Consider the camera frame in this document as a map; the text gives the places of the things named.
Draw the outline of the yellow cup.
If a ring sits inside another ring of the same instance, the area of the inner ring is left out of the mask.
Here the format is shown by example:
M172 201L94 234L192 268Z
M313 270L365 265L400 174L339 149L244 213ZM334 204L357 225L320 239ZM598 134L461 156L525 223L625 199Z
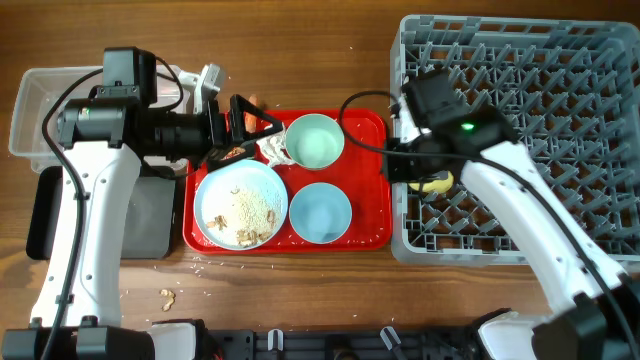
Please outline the yellow cup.
M408 183L408 187L420 193L446 193L454 185L454 177L449 171L440 171L430 178Z

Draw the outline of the mint green bowl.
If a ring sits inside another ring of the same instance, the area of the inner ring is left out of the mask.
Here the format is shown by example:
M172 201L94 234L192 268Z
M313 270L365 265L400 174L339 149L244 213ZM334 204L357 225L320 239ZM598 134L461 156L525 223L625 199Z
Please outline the mint green bowl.
M288 156L296 164L321 170L340 158L345 136L335 119L323 114L307 114L287 127L284 143Z

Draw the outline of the light blue bowl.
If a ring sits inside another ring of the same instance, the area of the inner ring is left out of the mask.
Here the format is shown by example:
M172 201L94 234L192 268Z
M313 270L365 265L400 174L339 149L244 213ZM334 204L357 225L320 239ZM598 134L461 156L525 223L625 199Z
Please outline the light blue bowl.
M289 205L289 221L303 240L317 245L337 241L349 229L353 210L337 186L318 182L300 189Z

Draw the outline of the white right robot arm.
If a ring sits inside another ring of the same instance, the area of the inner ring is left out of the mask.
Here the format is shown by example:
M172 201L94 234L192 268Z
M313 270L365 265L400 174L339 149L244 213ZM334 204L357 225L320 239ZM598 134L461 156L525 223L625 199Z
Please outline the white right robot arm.
M636 359L639 285L598 247L544 181L511 123L470 111L437 69L401 85L403 133L385 148L392 183L426 193L448 175L486 206L534 271L552 313L497 315L478 328L492 359Z

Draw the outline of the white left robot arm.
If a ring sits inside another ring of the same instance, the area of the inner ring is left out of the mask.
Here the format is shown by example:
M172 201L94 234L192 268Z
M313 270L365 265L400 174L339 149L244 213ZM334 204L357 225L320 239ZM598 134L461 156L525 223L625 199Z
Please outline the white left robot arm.
M5 333L6 359L218 359L202 320L170 320L145 331L121 324L119 271L134 185L150 156L219 169L251 154L256 135L245 118L265 118L241 96L221 113L179 114L157 105L160 59L136 47L108 48L86 98L65 91L49 110L58 119L44 140L63 168L63 186L47 277L25 329Z

